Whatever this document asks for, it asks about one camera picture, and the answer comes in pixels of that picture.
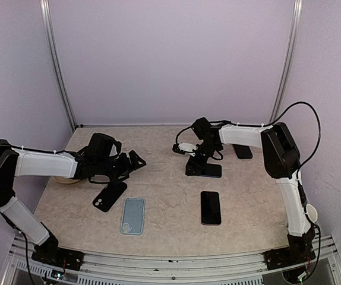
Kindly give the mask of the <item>dark blue phone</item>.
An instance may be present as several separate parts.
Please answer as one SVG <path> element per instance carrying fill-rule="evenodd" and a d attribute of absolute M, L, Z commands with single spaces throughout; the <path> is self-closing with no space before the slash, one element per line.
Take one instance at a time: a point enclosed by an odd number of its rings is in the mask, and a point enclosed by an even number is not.
<path fill-rule="evenodd" d="M 219 164 L 207 163 L 204 169 L 199 174 L 199 176 L 208 177 L 208 178 L 221 178 L 222 166 Z"/>

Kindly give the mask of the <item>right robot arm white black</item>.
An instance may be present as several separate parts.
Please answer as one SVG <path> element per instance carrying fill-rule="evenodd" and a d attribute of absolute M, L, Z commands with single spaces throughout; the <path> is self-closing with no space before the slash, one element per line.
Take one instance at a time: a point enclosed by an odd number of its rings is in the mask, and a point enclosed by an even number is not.
<path fill-rule="evenodd" d="M 246 148 L 255 147 L 263 152 L 267 174 L 275 179 L 285 203 L 288 218 L 288 244 L 284 251 L 287 262 L 296 264 L 312 250 L 315 236 L 314 223 L 317 210 L 307 202 L 299 177 L 302 163 L 299 149 L 285 123 L 268 125 L 240 125 L 229 121 L 209 122 L 205 117 L 197 119 L 191 130 L 201 141 L 199 144 L 175 142 L 173 151 L 188 154 L 185 167 L 187 176 L 219 178 L 222 168 L 209 159 L 223 158 L 224 145 Z"/>

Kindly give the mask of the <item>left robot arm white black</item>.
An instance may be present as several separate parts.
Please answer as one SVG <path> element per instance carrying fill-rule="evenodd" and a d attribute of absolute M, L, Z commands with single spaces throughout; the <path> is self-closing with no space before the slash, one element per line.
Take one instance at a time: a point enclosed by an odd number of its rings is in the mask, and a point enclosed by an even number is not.
<path fill-rule="evenodd" d="M 121 148 L 121 142 L 102 133 L 94 133 L 79 151 L 36 150 L 0 139 L 0 213 L 31 239 L 36 252 L 51 264 L 59 263 L 64 252 L 57 238 L 16 197 L 14 179 L 44 176 L 93 183 L 95 176 L 104 176 L 107 187 L 117 189 L 133 171 L 146 165 L 135 151 L 123 153 Z"/>

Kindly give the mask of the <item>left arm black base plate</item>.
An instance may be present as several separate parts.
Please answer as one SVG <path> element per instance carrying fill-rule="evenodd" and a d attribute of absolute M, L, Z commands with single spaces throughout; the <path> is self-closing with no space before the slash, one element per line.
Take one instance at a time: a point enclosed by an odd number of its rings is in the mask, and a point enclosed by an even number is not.
<path fill-rule="evenodd" d="M 36 248 L 33 251 L 31 258 L 34 261 L 39 261 L 43 264 L 52 265 L 65 270 L 80 271 L 84 253 L 65 248 L 48 250 Z"/>

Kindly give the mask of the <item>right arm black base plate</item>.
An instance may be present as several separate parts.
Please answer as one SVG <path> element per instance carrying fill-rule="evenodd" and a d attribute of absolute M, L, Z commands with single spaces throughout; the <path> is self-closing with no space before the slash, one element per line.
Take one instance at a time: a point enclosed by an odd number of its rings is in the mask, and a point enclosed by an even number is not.
<path fill-rule="evenodd" d="M 268 270 L 276 270 L 284 267 L 302 264 L 309 259 L 315 259 L 316 255 L 313 249 L 307 253 L 293 254 L 289 247 L 272 249 L 264 253 L 264 259 Z"/>

